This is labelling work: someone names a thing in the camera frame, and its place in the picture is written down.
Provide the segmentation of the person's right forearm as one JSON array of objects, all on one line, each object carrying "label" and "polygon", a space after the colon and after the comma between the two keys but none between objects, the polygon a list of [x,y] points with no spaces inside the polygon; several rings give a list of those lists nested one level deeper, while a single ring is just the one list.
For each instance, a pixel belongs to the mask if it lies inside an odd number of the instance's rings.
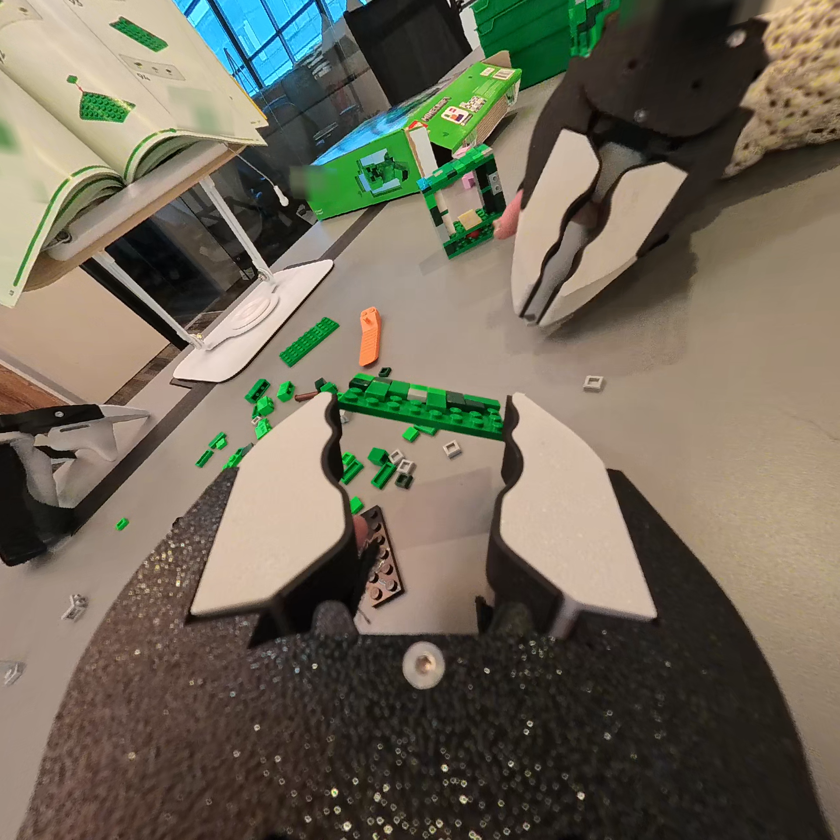
[{"label": "person's right forearm", "polygon": [[742,100],[752,117],[722,179],[766,154],[839,140],[839,2],[790,2],[761,18],[769,64]]}]

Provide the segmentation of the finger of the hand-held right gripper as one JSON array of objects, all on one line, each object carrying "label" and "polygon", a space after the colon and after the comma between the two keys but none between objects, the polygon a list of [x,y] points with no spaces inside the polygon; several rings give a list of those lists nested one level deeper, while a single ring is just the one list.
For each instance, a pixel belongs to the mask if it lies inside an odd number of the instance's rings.
[{"label": "finger of the hand-held right gripper", "polygon": [[521,319],[527,318],[575,205],[591,194],[600,169],[589,138],[562,129],[530,198],[521,201],[511,263],[511,299]]},{"label": "finger of the hand-held right gripper", "polygon": [[637,262],[686,178],[686,171],[670,163],[641,165],[622,174],[609,194],[603,229],[582,249],[576,267],[553,294],[540,327],[569,319]]}]

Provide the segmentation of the narrow green lego plate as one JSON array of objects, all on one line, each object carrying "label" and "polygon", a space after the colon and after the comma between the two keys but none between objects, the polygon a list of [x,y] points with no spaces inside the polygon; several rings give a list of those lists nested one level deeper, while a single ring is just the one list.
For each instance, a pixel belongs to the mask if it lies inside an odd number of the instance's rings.
[{"label": "narrow green lego plate", "polygon": [[288,367],[293,367],[305,358],[310,352],[316,349],[324,340],[334,334],[340,325],[329,317],[321,318],[302,336],[294,340],[283,351],[279,358]]}]

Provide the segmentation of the black lego plate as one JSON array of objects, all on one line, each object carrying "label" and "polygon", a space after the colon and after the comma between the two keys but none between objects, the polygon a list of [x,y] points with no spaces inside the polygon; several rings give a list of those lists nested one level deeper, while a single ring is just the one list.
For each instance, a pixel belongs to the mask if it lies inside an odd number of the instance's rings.
[{"label": "black lego plate", "polygon": [[360,600],[360,609],[367,612],[393,601],[404,594],[405,589],[382,508],[370,507],[360,515],[368,526],[361,557],[368,576]]}]

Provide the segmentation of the person's right hand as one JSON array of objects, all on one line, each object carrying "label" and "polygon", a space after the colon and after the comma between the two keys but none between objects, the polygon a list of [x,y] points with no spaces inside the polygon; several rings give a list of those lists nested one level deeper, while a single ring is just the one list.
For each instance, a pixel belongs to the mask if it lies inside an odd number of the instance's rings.
[{"label": "person's right hand", "polygon": [[515,237],[518,231],[522,197],[523,189],[519,189],[504,212],[493,221],[494,239],[504,240]]}]

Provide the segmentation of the green lego box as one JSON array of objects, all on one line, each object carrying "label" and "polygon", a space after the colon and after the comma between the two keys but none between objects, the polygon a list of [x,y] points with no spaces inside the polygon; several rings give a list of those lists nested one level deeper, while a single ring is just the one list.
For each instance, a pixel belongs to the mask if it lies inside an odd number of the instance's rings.
[{"label": "green lego box", "polygon": [[310,164],[290,188],[320,221],[418,193],[418,181],[483,144],[515,104],[522,71],[501,50],[375,115]]}]

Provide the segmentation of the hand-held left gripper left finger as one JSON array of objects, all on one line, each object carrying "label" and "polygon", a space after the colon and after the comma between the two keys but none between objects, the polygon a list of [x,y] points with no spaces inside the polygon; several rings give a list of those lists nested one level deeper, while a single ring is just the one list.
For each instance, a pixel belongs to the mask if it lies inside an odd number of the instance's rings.
[{"label": "hand-held left gripper left finger", "polygon": [[341,485],[337,396],[319,394],[264,437],[234,483],[190,606],[197,622],[258,613],[306,633],[324,602],[361,599],[354,516]]}]

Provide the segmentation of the white book stand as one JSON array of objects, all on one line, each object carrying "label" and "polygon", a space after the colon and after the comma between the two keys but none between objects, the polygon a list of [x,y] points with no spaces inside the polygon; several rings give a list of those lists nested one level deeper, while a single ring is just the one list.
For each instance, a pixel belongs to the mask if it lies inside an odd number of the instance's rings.
[{"label": "white book stand", "polygon": [[[212,174],[230,161],[237,146],[203,140],[174,155],[152,173],[104,200],[88,205],[80,215],[48,234],[28,272],[28,282],[51,282],[93,259],[141,302],[190,351],[174,376],[186,382],[218,384],[231,380],[257,356],[267,342],[319,286],[333,267],[331,259],[311,261],[273,271],[226,204]],[[111,257],[106,247],[151,217],[188,189],[200,186],[251,258],[256,282],[232,310],[202,337],[190,334],[160,303]]]}]

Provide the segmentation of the green lego baseplate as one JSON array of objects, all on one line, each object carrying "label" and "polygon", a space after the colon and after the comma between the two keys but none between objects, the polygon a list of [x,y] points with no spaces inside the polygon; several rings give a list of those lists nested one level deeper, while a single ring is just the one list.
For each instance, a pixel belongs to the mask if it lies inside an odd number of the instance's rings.
[{"label": "green lego baseplate", "polygon": [[337,394],[339,408],[416,427],[501,441],[502,405],[491,397],[358,373]]}]

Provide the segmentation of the large green lego build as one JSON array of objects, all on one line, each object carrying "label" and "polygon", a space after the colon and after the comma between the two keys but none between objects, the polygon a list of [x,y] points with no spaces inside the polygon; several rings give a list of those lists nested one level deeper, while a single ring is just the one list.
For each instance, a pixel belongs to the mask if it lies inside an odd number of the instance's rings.
[{"label": "large green lego build", "polygon": [[521,87],[564,73],[601,39],[620,1],[476,1],[471,10],[485,56],[507,51]]}]

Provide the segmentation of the large blue-lit window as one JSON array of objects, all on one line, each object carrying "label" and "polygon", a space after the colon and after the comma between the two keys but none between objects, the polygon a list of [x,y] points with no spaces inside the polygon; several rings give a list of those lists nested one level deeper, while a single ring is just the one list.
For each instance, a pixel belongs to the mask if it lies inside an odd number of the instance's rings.
[{"label": "large blue-lit window", "polygon": [[282,87],[331,92],[370,66],[344,1],[176,1],[223,66],[249,93]]}]

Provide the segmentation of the pile of small lego pieces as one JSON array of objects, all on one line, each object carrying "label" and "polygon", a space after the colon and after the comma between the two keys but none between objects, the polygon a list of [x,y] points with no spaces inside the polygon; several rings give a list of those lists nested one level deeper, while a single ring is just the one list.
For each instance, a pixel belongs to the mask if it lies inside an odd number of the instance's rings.
[{"label": "pile of small lego pieces", "polygon": [[[269,415],[276,410],[277,403],[295,401],[297,404],[303,405],[320,394],[332,394],[335,391],[333,384],[324,380],[318,380],[316,385],[322,386],[323,390],[297,392],[291,381],[285,381],[279,385],[277,394],[272,395],[268,381],[259,379],[246,394],[251,409],[250,420],[253,424],[256,439],[263,438],[271,430],[272,424]],[[417,420],[406,420],[405,423],[407,427],[403,431],[402,441],[407,444],[413,443],[422,435],[433,437],[438,433],[438,430],[428,423],[420,423]],[[226,433],[217,434],[196,461],[196,467],[203,468],[216,452],[227,446],[228,437]],[[342,452],[341,456],[343,464],[341,482],[348,485],[362,471],[364,465],[351,452]],[[368,455],[368,460],[376,468],[376,474],[371,480],[373,487],[382,489],[390,480],[395,481],[396,487],[403,489],[408,489],[413,484],[416,472],[415,461],[405,456],[401,449],[373,447]]]}]

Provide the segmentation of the open instruction booklet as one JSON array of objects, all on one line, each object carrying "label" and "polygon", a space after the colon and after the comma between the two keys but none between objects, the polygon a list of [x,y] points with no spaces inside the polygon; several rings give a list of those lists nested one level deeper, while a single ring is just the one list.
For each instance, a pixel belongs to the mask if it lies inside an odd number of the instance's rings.
[{"label": "open instruction booklet", "polygon": [[1,292],[95,207],[267,120],[174,2],[12,1],[1,12]]}]

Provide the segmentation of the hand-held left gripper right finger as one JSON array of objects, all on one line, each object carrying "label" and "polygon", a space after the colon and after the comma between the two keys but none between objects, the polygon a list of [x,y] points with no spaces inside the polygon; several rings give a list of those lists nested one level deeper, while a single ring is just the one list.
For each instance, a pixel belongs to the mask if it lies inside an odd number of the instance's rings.
[{"label": "hand-held left gripper right finger", "polygon": [[495,605],[523,606],[538,633],[558,638],[583,614],[653,622],[657,608],[600,456],[520,392],[507,397],[502,440],[486,556]]}]

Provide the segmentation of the small green lego model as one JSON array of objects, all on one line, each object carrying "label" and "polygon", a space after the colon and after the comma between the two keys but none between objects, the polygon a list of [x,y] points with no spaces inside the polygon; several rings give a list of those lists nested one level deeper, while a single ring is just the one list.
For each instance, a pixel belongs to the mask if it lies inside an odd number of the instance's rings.
[{"label": "small green lego model", "polygon": [[492,239],[494,223],[507,207],[494,152],[484,143],[416,185],[449,259]]}]

